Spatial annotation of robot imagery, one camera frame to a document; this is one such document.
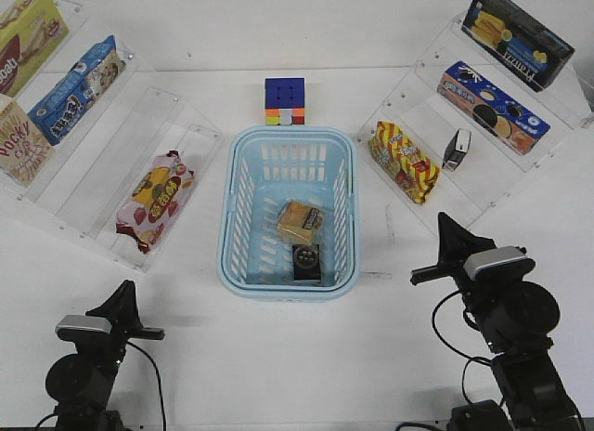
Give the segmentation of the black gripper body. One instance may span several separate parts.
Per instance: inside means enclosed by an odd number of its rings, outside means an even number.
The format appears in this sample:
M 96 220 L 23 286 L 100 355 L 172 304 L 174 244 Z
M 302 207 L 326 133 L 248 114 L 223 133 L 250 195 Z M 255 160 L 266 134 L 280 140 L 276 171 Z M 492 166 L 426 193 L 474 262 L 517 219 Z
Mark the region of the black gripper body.
M 87 352 L 120 352 L 130 338 L 161 341 L 165 337 L 164 329 L 145 327 L 137 317 L 131 320 L 111 320 L 89 314 L 85 317 L 95 326 L 85 344 Z
M 495 241 L 487 238 L 447 240 L 439 242 L 437 262 L 428 267 L 412 269 L 410 282 L 417 286 L 423 282 L 452 277 L 456 280 L 463 273 L 463 264 L 473 254 L 494 249 Z

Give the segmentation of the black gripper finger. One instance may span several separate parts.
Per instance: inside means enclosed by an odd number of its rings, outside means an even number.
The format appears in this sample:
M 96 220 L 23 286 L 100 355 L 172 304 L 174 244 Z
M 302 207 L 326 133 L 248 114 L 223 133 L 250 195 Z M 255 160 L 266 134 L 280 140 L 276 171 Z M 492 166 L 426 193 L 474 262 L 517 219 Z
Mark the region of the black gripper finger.
M 447 264 L 465 260 L 471 254 L 471 233 L 445 212 L 440 212 L 437 220 L 438 263 Z
M 92 310 L 92 315 L 101 318 L 136 318 L 136 284 L 124 280 L 103 304 Z

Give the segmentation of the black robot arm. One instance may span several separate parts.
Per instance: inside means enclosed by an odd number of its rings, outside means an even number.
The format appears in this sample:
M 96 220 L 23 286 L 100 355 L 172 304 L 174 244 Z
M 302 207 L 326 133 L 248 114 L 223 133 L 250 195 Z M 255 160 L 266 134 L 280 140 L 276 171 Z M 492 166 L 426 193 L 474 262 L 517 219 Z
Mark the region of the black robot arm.
M 125 280 L 99 307 L 65 316 L 55 333 L 76 348 L 74 354 L 57 360 L 45 379 L 47 394 L 57 402 L 55 428 L 124 430 L 120 413 L 107 407 L 126 347 L 132 339 L 164 338 L 163 329 L 141 322 L 135 283 Z
M 463 319 L 481 334 L 493 358 L 468 356 L 488 367 L 502 400 L 453 409 L 450 430 L 582 430 L 585 423 L 549 356 L 549 333 L 561 312 L 553 295 L 525 279 L 535 261 L 522 247 L 498 247 L 448 214 L 437 216 L 435 265 L 411 272 L 411 283 L 450 277 L 464 305 Z

